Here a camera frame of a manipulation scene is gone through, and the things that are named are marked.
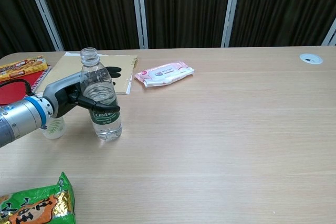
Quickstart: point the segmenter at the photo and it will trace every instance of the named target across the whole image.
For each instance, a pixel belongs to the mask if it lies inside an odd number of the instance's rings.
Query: clear plastic bottle
[[[106,105],[118,105],[113,81],[107,69],[99,62],[95,48],[84,48],[81,52],[83,63],[80,75],[80,87],[84,96]],[[105,141],[121,135],[120,113],[97,113],[90,111],[97,136]]]

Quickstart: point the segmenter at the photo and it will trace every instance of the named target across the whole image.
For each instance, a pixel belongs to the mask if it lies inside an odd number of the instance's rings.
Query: black curtain
[[[133,0],[46,0],[65,50],[139,48]]]
[[[145,0],[150,48],[220,47],[227,0]]]
[[[0,10],[0,58],[55,50],[35,0],[0,0]]]
[[[321,45],[336,0],[238,0],[231,47]]]

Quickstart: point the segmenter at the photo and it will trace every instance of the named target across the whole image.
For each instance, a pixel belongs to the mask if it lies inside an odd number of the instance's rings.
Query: snack bag
[[[75,198],[62,173],[55,186],[0,196],[0,224],[75,224]]]
[[[40,55],[34,58],[0,66],[0,81],[14,79],[30,73],[46,70],[48,68],[45,58]]]
[[[195,70],[182,61],[165,64],[156,68],[146,69],[135,77],[143,82],[146,88],[163,86],[181,80]]]

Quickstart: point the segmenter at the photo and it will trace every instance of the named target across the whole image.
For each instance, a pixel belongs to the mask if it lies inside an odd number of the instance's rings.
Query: green label
[[[110,105],[118,105],[117,100],[115,99]],[[113,123],[120,116],[120,112],[117,113],[99,113],[93,112],[90,110],[90,116],[94,123],[104,125]]]

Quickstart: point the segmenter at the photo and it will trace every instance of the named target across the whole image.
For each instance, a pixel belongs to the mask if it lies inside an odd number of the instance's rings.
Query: notebook
[[[129,94],[132,81],[133,68],[137,62],[136,55],[101,55],[100,62],[105,67],[121,68],[121,77],[114,79],[116,94]],[[66,53],[52,68],[47,77],[38,86],[35,94],[39,97],[43,94],[46,86],[52,82],[65,78],[73,73],[80,72],[82,69],[79,54]]]
[[[44,71],[31,73],[31,74],[28,74],[26,76],[21,76],[16,79],[24,79],[28,81],[29,84],[31,85],[32,92],[34,92],[37,86],[43,81],[43,79],[46,77],[49,71],[50,71],[50,67]],[[0,105],[7,105],[7,104],[23,99],[26,96],[25,91],[26,91],[26,88],[23,82],[14,82],[14,83],[1,87]]]

